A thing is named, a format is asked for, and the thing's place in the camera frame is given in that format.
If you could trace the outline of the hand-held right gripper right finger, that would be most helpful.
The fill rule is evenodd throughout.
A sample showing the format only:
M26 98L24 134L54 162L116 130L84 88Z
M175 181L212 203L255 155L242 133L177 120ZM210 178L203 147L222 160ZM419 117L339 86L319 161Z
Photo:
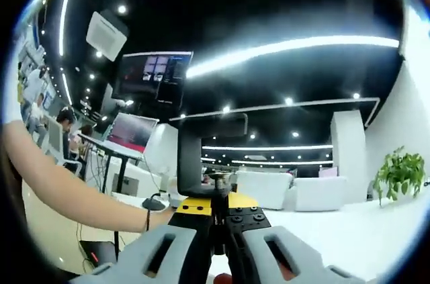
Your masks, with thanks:
M272 226L246 196L225 199L228 283L365 283L339 267L325 266L321 254L282 226Z

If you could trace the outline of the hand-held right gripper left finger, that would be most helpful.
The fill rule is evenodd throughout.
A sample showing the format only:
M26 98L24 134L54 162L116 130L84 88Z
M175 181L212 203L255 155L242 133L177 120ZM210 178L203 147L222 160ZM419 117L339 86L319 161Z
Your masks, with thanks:
M205 283L212 262L211 199L187 198L168 224L143 233L105 263L72 283Z

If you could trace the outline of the person's left hand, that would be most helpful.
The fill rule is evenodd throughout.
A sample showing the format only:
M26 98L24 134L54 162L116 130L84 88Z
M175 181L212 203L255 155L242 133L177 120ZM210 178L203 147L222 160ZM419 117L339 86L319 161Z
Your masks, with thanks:
M176 209L172 207L168 207L163 211L148 211L146 216L145 230L149 231L153 228L156 228L157 226L167 224L175 212Z

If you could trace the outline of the person's right hand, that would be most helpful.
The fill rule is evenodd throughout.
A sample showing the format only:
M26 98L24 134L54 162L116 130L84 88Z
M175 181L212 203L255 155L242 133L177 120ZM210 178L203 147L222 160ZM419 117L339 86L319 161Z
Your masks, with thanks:
M207 284L232 284L232 276L227 273L222 273L216 276L208 275Z

